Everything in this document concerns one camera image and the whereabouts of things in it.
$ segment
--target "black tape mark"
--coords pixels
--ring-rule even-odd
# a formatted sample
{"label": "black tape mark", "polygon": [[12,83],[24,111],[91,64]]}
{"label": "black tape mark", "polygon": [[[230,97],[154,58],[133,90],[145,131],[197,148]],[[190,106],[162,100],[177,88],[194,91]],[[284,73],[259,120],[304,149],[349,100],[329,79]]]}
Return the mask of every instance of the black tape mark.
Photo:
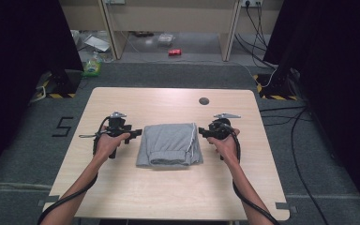
{"label": "black tape mark", "polygon": [[63,128],[66,129],[66,134],[53,134],[52,137],[57,138],[57,137],[66,137],[69,134],[69,131],[71,130],[71,127],[64,127],[61,126],[61,123],[63,122],[63,120],[65,119],[73,119],[74,117],[61,117],[60,122],[58,122],[57,128]]}

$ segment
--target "wrist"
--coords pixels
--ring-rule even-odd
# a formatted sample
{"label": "wrist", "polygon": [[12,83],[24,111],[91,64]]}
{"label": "wrist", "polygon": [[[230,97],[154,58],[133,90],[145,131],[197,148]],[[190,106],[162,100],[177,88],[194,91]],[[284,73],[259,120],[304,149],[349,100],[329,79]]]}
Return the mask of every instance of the wrist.
{"label": "wrist", "polygon": [[95,155],[92,160],[90,161],[90,165],[93,166],[93,167],[96,167],[96,168],[100,168],[104,162],[107,160],[107,158],[104,158],[100,155]]}

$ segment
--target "wooden table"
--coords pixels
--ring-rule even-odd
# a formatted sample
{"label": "wooden table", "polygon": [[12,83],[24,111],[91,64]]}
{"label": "wooden table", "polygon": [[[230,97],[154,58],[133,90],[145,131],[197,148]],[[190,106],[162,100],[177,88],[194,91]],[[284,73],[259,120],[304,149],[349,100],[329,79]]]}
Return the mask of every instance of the wooden table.
{"label": "wooden table", "polygon": [[[208,98],[202,105],[200,98]],[[248,90],[96,88],[83,112],[50,195],[63,195],[92,158],[93,134],[101,121],[114,111],[127,115],[133,129],[147,125],[191,123],[207,126],[214,114],[239,114],[231,119],[239,128],[241,165],[251,184],[277,220],[289,218],[289,211],[276,209],[285,203],[271,149],[254,94]],[[136,167],[141,137],[121,144],[115,159],[100,169],[98,180],[87,192],[76,217],[141,218],[181,220],[246,220],[232,177],[219,159],[214,145],[199,135],[204,163],[185,169]]]}

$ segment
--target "gray cloth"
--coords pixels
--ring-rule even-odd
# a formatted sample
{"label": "gray cloth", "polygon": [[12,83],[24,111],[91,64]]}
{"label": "gray cloth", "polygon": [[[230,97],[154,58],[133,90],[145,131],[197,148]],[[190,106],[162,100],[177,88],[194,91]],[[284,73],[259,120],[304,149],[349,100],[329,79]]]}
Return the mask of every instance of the gray cloth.
{"label": "gray cloth", "polygon": [[184,167],[203,163],[195,123],[146,126],[137,166]]}

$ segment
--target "power strip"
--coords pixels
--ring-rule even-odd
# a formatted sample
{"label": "power strip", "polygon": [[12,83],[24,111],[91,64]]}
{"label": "power strip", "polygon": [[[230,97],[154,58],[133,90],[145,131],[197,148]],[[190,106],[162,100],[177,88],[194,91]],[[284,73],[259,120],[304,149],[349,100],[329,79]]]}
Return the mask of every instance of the power strip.
{"label": "power strip", "polygon": [[241,4],[241,7],[245,8],[247,6],[247,1],[249,1],[249,7],[250,8],[256,8],[263,4],[263,0],[242,0],[242,4]]}

